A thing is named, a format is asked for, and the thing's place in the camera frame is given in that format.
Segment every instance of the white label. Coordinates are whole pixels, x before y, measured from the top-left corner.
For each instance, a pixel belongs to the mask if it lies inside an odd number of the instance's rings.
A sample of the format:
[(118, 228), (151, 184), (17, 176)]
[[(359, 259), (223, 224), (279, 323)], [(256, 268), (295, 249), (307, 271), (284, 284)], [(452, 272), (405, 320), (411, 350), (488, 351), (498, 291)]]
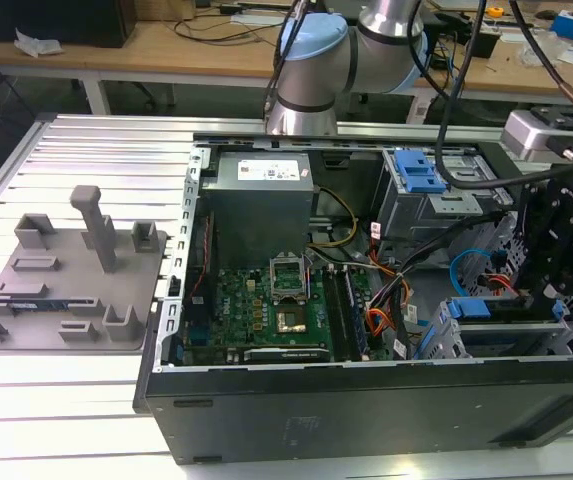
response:
[(380, 240), (382, 238), (382, 226), (380, 223), (372, 222), (370, 224), (370, 236), (374, 240)]
[(299, 180), (297, 160), (242, 160), (238, 180)]
[(36, 309), (37, 305), (34, 303), (11, 303), (10, 308), (28, 308), (28, 309)]
[(406, 360), (406, 346), (402, 342), (395, 339), (395, 343), (393, 343), (393, 350), (395, 350), (400, 357)]
[(407, 313), (404, 315), (404, 320), (417, 325), (417, 307), (412, 304), (408, 304)]

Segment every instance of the wooden table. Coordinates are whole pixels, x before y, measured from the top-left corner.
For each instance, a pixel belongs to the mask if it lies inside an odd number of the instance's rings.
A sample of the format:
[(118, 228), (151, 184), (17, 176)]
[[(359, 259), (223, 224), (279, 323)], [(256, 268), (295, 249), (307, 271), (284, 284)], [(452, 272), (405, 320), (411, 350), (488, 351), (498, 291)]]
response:
[[(195, 28), (224, 23), (223, 18), (200, 18), (190, 22)], [(171, 24), (139, 22), (121, 49), (64, 45), (65, 53), (34, 59), (12, 44), (0, 43), (0, 70), (14, 76), (37, 76), (81, 80), (92, 113), (110, 114), (104, 80), (159, 82), (174, 84), (264, 87), (272, 74), (273, 46), (255, 42), (241, 46), (213, 46), (178, 37)], [(208, 31), (195, 31), (201, 37), (220, 37), (246, 30), (225, 24)], [(278, 28), (258, 32), (274, 43)], [(466, 79), (464, 98), (531, 103), (564, 103), (564, 98), (543, 68), (526, 68), (518, 62), (521, 45), (498, 42), (489, 60), (475, 59)], [(463, 48), (459, 49), (461, 62)], [(573, 84), (573, 65), (562, 64), (560, 73)], [(436, 72), (443, 80), (443, 74)], [(434, 91), (422, 79), (405, 92), (414, 98), (410, 123), (422, 123)]]

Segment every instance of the power supply label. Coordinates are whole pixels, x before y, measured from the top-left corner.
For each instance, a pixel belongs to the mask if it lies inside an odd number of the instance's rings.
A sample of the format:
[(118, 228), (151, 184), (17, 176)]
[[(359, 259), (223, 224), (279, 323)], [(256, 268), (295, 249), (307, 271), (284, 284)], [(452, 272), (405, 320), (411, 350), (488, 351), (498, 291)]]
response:
[(237, 164), (238, 180), (299, 181), (297, 160), (241, 160)]

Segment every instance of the blue cable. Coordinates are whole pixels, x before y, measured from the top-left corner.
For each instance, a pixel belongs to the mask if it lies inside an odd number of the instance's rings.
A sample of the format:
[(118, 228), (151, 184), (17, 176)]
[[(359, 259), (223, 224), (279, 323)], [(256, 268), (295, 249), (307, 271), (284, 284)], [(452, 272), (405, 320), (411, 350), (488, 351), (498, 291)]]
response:
[(459, 280), (457, 280), (457, 264), (463, 257), (470, 255), (471, 253), (477, 253), (479, 255), (484, 255), (485, 257), (490, 258), (489, 252), (485, 250), (479, 250), (478, 248), (471, 248), (469, 250), (464, 250), (462, 253), (457, 255), (452, 262), (450, 262), (450, 267), (448, 268), (450, 281), (460, 297), (468, 297), (468, 292), (464, 290), (464, 288), (459, 284)]
[(453, 58), (453, 54), (451, 53), (450, 49), (441, 41), (438, 40), (437, 43), (439, 44), (442, 52), (445, 51), (448, 53), (448, 58), (446, 59), (446, 63), (448, 64), (448, 71), (450, 72), (451, 77), (453, 77), (453, 81), (457, 81), (457, 77), (455, 77), (455, 59)]

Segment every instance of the floor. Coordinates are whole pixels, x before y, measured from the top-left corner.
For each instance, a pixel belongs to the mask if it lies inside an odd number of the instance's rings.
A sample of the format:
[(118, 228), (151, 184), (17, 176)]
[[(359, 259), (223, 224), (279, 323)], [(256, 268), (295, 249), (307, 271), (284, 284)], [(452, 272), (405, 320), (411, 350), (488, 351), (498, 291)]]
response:
[[(20, 95), (36, 112), (89, 113), (83, 89), (76, 89), (69, 80), (39, 78), (8, 78)], [(240, 87), (214, 87), (200, 85), (177, 86), (177, 105), (165, 104), (163, 85), (148, 85), (159, 104), (151, 111), (146, 98), (132, 84), (107, 82), (106, 90), (113, 114), (167, 115), (223, 118), (259, 118), (261, 112), (260, 89)], [(337, 116), (340, 121), (404, 123), (411, 98), (396, 95), (370, 95), (366, 105), (358, 112), (348, 114), (348, 96), (338, 99)], [(459, 113), (454, 124), (501, 126), (515, 104), (504, 102), (464, 102), (467, 112)], [(442, 104), (437, 102), (430, 110), (427, 123), (437, 124), (442, 117)], [(8, 85), (0, 79), (0, 166), (31, 125), (30, 114), (17, 101)]]

